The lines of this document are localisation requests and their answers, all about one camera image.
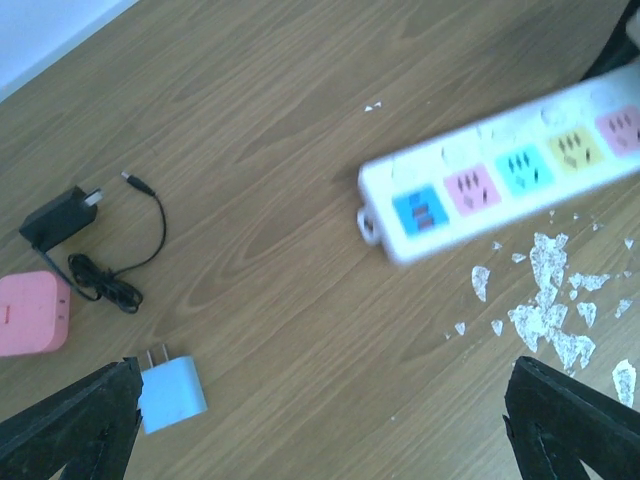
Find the white power strip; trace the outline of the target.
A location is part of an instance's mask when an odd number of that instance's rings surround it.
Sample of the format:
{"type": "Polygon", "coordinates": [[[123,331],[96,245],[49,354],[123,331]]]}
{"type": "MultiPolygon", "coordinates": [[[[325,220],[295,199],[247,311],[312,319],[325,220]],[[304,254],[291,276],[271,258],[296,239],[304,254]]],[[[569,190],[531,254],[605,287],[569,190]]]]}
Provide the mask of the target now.
{"type": "Polygon", "coordinates": [[[638,170],[631,63],[365,163],[357,225],[407,265],[638,170]]]}

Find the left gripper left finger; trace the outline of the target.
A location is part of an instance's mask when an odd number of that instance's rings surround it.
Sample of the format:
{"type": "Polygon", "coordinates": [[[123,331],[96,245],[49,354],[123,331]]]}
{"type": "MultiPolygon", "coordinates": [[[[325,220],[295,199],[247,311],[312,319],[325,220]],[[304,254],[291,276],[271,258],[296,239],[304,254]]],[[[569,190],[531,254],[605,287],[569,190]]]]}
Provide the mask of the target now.
{"type": "Polygon", "coordinates": [[[142,413],[139,362],[109,363],[1,423],[3,479],[122,479],[142,413]]]}

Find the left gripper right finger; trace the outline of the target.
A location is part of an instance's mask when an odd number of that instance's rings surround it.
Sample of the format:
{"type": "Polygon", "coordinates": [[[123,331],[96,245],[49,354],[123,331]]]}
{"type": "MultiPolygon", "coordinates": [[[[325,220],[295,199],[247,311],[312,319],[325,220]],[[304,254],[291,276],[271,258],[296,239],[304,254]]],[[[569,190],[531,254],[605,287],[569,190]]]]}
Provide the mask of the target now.
{"type": "Polygon", "coordinates": [[[524,479],[639,477],[639,413],[528,356],[508,382],[503,417],[524,479]]]}

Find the pink plug adapter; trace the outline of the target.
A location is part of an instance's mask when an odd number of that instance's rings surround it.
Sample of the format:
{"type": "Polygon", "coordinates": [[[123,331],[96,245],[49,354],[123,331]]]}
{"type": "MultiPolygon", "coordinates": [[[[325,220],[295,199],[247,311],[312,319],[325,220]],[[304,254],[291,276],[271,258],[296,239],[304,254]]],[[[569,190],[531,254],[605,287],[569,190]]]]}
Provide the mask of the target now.
{"type": "Polygon", "coordinates": [[[58,350],[68,337],[70,295],[70,287],[48,271],[2,277],[1,356],[58,350]]]}

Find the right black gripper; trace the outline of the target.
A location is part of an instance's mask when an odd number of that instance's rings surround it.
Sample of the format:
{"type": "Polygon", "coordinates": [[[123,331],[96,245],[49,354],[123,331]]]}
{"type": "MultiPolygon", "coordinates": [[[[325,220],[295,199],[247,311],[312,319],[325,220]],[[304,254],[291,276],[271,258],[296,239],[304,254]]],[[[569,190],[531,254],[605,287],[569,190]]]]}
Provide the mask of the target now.
{"type": "Polygon", "coordinates": [[[627,24],[638,10],[639,0],[630,0],[600,54],[581,77],[582,80],[588,80],[624,66],[639,55],[639,47],[627,34],[627,24]]]}

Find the light blue plug adapter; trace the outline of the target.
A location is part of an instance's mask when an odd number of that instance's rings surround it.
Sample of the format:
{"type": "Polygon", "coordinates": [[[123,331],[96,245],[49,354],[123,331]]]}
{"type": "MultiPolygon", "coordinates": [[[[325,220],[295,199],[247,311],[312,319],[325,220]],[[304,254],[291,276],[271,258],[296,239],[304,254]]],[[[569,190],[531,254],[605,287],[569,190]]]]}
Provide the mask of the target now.
{"type": "Polygon", "coordinates": [[[158,344],[146,351],[146,359],[149,367],[141,372],[143,386],[138,401],[146,435],[207,411],[192,356],[172,357],[165,344],[158,344]]]}

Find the black power adapter with cable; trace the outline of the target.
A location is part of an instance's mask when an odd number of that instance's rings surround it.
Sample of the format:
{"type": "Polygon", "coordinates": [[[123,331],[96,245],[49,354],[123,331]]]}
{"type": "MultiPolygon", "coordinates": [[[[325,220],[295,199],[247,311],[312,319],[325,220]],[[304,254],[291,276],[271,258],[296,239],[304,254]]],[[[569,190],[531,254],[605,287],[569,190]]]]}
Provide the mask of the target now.
{"type": "Polygon", "coordinates": [[[69,240],[88,227],[97,218],[98,203],[103,191],[97,188],[89,193],[74,186],[23,220],[19,234],[31,249],[50,267],[72,291],[89,302],[105,299],[126,314],[135,314],[144,301],[142,292],[121,279],[127,272],[139,269],[153,261],[166,244],[168,222],[161,199],[154,189],[137,176],[125,171],[124,181],[136,191],[151,198],[158,207],[161,220],[161,236],[154,252],[146,259],[119,270],[103,269],[86,254],[72,253],[67,257],[68,273],[56,264],[49,251],[69,240]]]}

